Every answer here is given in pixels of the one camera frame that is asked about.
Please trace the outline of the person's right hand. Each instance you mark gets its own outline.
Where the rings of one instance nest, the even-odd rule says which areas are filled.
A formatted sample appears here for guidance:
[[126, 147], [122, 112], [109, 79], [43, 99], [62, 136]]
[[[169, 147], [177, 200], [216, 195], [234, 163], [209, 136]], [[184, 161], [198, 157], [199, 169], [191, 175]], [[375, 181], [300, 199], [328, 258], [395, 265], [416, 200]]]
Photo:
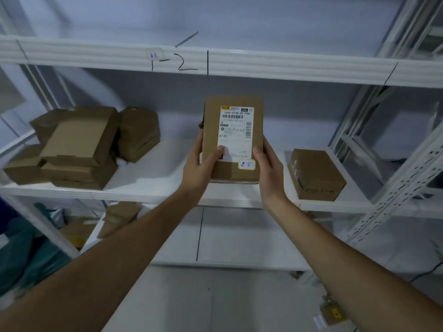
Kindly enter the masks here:
[[291, 201], [284, 189], [284, 167], [266, 138], [261, 146], [269, 160], [269, 170], [260, 170], [259, 189], [263, 208], [275, 219], [284, 214]]

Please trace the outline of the person's left hand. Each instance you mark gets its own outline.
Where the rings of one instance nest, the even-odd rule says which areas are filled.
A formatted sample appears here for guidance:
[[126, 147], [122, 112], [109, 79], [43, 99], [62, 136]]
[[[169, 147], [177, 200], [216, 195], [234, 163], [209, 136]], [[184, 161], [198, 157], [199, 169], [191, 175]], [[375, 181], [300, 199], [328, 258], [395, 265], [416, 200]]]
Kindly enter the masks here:
[[203, 130], [200, 129], [196, 141], [191, 148], [183, 169], [182, 183], [179, 192], [183, 193], [192, 206], [196, 206], [211, 179], [213, 167], [204, 167], [204, 159], [200, 162], [202, 152]]

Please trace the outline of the brown parcel with white label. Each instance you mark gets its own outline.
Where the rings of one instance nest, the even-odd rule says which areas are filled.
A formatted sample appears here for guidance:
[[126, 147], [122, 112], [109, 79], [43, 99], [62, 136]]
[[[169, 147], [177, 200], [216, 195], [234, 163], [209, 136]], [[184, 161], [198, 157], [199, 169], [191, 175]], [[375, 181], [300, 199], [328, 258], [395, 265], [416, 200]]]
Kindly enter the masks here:
[[209, 95], [200, 128], [202, 160], [222, 145], [211, 183], [258, 184], [260, 168], [252, 150], [263, 145], [264, 100], [258, 95]]

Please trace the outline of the person's left forearm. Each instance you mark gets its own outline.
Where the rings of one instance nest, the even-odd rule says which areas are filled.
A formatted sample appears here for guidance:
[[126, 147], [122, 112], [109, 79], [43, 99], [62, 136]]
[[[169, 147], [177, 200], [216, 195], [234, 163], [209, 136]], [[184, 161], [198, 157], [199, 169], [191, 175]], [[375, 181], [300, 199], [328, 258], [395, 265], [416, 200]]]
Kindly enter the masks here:
[[101, 332], [203, 195], [181, 186], [159, 206], [100, 241], [0, 315], [0, 332]]

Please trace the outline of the person's right forearm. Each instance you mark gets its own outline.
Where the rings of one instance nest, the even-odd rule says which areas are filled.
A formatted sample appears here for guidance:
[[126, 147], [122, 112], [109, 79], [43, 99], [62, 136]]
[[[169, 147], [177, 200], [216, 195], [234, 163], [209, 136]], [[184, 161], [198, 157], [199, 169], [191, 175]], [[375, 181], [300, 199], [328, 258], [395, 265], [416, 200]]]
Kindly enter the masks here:
[[339, 240], [287, 198], [266, 210], [361, 332], [443, 332], [443, 307]]

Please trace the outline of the brown taped cardboard box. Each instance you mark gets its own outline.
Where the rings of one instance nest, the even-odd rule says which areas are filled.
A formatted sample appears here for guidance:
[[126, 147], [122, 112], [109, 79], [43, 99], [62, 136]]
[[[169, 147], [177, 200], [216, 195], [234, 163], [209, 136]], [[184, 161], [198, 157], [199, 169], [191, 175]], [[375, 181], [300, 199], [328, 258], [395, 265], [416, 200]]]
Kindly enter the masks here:
[[287, 167], [300, 200], [334, 202], [347, 184], [324, 150], [294, 149]]

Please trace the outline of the tall brown cardboard box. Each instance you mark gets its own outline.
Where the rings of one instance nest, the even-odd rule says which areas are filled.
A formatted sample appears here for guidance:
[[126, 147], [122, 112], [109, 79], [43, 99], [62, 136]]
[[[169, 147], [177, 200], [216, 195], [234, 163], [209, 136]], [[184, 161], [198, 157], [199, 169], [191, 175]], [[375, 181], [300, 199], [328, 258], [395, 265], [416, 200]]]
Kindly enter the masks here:
[[120, 115], [116, 155], [136, 163], [160, 142], [158, 114], [153, 110], [128, 106]]

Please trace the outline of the white metal shelving rack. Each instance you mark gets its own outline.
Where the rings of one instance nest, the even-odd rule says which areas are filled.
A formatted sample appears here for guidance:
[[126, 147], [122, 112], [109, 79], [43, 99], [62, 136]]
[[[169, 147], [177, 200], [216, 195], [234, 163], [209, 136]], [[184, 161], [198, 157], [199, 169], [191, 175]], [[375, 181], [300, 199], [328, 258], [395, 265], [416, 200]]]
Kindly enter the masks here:
[[[178, 187], [209, 95], [264, 99], [263, 133], [284, 164], [287, 196], [338, 237], [371, 210], [382, 184], [351, 153], [329, 148], [363, 84], [380, 84], [394, 60], [378, 55], [406, 0], [0, 0], [0, 102], [24, 100], [26, 123], [69, 106], [134, 105], [157, 111], [161, 141], [120, 165], [103, 190], [50, 182], [18, 185], [0, 170], [0, 196], [71, 257], [33, 203], [109, 201], [155, 206]], [[160, 47], [164, 61], [145, 50]], [[443, 10], [414, 56], [443, 66]], [[443, 89], [400, 86], [362, 139], [396, 171], [428, 134]], [[300, 200], [288, 163], [294, 149], [324, 150], [346, 186], [334, 202]], [[443, 171], [363, 240], [384, 267], [416, 274], [443, 253]]]

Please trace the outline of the brown paper parcel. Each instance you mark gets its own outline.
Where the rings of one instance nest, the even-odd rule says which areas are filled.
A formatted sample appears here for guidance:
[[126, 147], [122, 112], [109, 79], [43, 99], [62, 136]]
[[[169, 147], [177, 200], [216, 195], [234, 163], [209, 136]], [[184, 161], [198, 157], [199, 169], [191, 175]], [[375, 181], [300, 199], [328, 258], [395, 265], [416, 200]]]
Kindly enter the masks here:
[[120, 201], [106, 208], [103, 226], [97, 238], [106, 239], [137, 218], [142, 205], [133, 201]]

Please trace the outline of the flat brown cardboard box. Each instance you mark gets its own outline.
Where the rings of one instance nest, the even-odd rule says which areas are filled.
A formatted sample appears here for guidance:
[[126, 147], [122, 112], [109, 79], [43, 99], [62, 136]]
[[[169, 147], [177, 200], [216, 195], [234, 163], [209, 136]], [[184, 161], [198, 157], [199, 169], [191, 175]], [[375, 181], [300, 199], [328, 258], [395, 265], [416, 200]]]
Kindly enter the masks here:
[[116, 173], [118, 166], [108, 158], [104, 166], [55, 166], [49, 162], [42, 166], [43, 175], [57, 187], [70, 189], [103, 190]]

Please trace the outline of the brown cardboard box open flap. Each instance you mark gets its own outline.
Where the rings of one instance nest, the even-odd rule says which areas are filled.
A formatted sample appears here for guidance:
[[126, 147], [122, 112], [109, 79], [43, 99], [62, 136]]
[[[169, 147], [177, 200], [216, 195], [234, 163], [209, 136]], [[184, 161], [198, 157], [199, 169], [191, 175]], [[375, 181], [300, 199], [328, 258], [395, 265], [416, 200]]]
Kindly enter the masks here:
[[113, 107], [75, 107], [58, 124], [40, 156], [55, 166], [104, 166], [120, 122]]

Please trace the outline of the white perforated metal rack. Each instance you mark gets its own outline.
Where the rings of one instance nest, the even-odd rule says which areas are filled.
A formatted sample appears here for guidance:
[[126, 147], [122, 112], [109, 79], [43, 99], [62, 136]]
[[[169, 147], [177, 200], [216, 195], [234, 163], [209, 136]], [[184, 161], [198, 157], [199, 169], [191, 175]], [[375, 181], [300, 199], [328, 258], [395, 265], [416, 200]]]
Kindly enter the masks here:
[[433, 71], [431, 60], [418, 60], [418, 48], [430, 35], [431, 25], [443, 10], [443, 0], [406, 0], [378, 55], [394, 66], [380, 84], [363, 84], [340, 123], [329, 148], [340, 161], [353, 154], [382, 184], [370, 200], [372, 208], [355, 218], [339, 238], [352, 245], [387, 221], [443, 171], [443, 104], [431, 108], [428, 134], [418, 149], [396, 171], [370, 149], [361, 135], [374, 112], [400, 86], [443, 89], [443, 66]]

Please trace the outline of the yellow brown flat parcel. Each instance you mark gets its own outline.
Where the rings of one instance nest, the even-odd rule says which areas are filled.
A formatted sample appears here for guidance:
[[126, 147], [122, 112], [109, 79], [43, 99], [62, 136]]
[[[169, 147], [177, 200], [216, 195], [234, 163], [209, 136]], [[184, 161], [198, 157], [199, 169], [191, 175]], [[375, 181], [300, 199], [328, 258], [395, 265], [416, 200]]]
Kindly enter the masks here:
[[67, 218], [67, 224], [58, 231], [75, 248], [82, 249], [87, 239], [92, 234], [99, 219], [86, 216], [70, 216]]

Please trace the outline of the small brown box yellow sticker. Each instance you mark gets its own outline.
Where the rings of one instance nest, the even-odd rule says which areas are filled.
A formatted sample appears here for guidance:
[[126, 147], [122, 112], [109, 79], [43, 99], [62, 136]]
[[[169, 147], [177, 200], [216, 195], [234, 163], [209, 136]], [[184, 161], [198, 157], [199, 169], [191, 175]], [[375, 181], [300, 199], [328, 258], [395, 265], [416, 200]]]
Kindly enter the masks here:
[[323, 302], [320, 304], [320, 312], [327, 327], [331, 327], [348, 320], [347, 314], [340, 304], [329, 295], [323, 296]]

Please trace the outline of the teal plastic bags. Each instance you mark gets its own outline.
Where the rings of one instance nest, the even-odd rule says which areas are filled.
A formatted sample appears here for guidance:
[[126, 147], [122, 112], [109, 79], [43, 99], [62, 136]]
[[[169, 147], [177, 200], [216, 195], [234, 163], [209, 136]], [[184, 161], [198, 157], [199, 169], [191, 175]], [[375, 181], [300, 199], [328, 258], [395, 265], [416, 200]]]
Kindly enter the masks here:
[[71, 260], [0, 198], [0, 297], [33, 288]]

